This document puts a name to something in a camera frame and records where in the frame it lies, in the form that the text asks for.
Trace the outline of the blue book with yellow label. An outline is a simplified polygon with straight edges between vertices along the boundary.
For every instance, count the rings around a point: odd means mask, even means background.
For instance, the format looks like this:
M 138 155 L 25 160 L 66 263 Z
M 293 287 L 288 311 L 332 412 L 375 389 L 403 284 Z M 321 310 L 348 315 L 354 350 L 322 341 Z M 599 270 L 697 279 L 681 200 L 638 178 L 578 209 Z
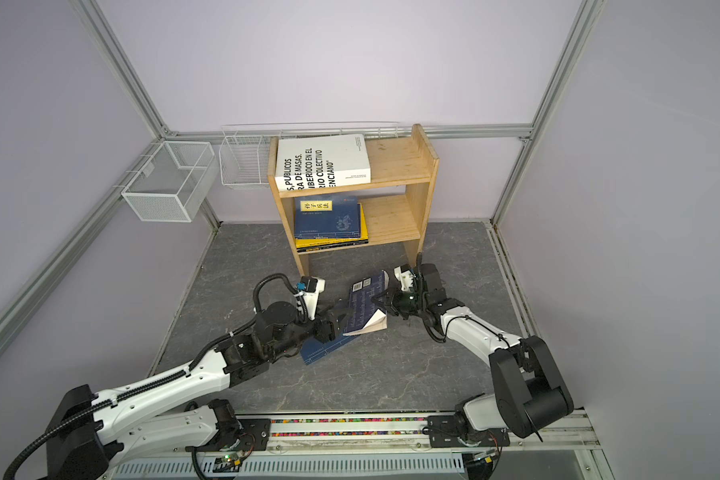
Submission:
M 348 298 L 351 315 L 343 328 L 345 337 L 373 333 L 387 328 L 387 315 L 373 299 L 386 291 L 388 282 L 388 274 L 381 270 L 352 284 Z

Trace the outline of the blue book with barcode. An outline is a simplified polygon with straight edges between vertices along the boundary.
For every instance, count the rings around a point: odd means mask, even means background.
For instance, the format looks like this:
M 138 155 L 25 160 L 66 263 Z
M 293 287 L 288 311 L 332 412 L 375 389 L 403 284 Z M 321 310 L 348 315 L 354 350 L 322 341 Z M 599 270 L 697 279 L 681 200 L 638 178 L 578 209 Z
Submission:
M 356 197 L 307 197 L 295 206 L 294 236 L 297 239 L 361 236 L 360 206 Z

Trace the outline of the white book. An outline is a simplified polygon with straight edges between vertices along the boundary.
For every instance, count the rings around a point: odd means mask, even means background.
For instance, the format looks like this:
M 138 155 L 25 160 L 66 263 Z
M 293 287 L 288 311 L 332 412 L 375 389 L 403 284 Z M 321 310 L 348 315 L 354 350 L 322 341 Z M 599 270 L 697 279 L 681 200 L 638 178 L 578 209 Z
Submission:
M 279 191 L 368 184 L 372 175 L 365 138 L 350 134 L 282 139 L 274 180 Z

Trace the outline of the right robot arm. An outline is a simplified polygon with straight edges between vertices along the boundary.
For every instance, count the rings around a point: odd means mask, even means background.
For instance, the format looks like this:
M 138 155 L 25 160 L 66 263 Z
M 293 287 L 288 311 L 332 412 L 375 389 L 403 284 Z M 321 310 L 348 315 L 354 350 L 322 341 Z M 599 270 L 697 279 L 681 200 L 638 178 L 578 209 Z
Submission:
M 469 306 L 446 293 L 433 264 L 394 271 L 396 282 L 372 296 L 382 311 L 403 319 L 422 320 L 431 339 L 456 342 L 490 369 L 493 392 L 457 404 L 448 429 L 472 446 L 504 428 L 519 438 L 571 414 L 574 401 L 553 355 L 540 337 L 520 337 L 482 319 Z

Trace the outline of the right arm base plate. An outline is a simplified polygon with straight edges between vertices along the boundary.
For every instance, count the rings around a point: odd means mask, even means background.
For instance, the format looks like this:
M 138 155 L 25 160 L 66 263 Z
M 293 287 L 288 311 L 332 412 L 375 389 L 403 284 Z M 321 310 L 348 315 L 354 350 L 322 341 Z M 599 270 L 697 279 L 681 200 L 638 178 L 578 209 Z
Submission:
M 476 431 L 458 414 L 429 416 L 422 433 L 428 437 L 433 448 L 503 448 L 510 445 L 506 429 L 489 428 Z

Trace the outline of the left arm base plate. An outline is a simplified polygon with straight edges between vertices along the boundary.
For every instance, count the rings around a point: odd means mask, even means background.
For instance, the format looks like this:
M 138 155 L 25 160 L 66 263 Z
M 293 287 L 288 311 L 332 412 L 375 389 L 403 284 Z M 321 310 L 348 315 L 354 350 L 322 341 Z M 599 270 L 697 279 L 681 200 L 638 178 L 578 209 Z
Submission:
M 269 418 L 242 418 L 233 421 L 221 421 L 213 424 L 210 440 L 198 446 L 187 446 L 187 452 L 193 449 L 199 452 L 264 451 L 270 437 L 271 420 Z

